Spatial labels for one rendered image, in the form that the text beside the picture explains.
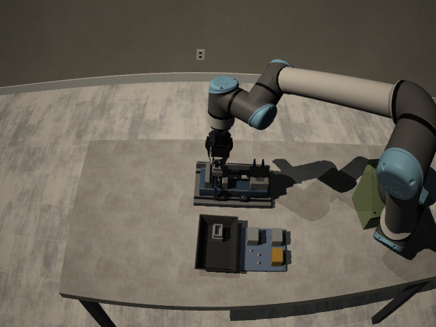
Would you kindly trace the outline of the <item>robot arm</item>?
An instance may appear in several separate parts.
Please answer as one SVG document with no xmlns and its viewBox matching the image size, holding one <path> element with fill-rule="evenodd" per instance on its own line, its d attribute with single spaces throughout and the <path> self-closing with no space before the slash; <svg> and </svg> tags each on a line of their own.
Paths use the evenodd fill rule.
<svg viewBox="0 0 436 327">
<path fill-rule="evenodd" d="M 402 253 L 425 207 L 436 202 L 436 171 L 430 167 L 436 152 L 433 98 L 407 80 L 394 85 L 294 68 L 281 59 L 267 65 L 250 92 L 238 86 L 237 79 L 229 76 L 211 80 L 207 112 L 211 127 L 228 129 L 236 117 L 250 127 L 266 129 L 274 121 L 284 93 L 393 120 L 395 128 L 376 169 L 378 193 L 386 206 L 373 238 Z"/>
</svg>

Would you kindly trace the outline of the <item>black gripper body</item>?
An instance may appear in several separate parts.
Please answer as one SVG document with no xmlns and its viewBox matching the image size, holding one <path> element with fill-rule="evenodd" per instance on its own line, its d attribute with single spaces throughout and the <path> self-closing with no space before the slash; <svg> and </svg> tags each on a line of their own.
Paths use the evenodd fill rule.
<svg viewBox="0 0 436 327">
<path fill-rule="evenodd" d="M 230 157 L 230 137 L 229 129 L 215 129 L 208 133 L 209 135 L 209 148 L 208 156 L 210 153 L 210 146 L 212 147 L 211 157 Z M 211 134 L 210 134 L 211 133 Z"/>
</svg>

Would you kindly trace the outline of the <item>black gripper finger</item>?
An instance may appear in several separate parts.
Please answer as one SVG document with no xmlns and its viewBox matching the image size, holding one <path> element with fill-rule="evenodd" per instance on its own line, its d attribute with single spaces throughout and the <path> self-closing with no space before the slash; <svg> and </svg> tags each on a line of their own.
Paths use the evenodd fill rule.
<svg viewBox="0 0 436 327">
<path fill-rule="evenodd" d="M 233 148 L 233 141 L 232 141 L 232 138 L 230 138 L 230 151 L 232 150 L 232 148 Z M 222 158 L 222 160 L 221 160 L 222 167 L 225 165 L 227 159 L 228 159 L 228 157 L 223 157 Z"/>
<path fill-rule="evenodd" d="M 209 148 L 209 136 L 206 137 L 205 147 L 206 147 L 206 150 L 208 151 L 208 148 Z M 211 151 L 212 151 L 212 147 L 210 146 L 209 159 L 210 159 L 211 165 L 214 166 L 215 159 L 214 159 L 214 157 L 211 157 Z"/>
</svg>

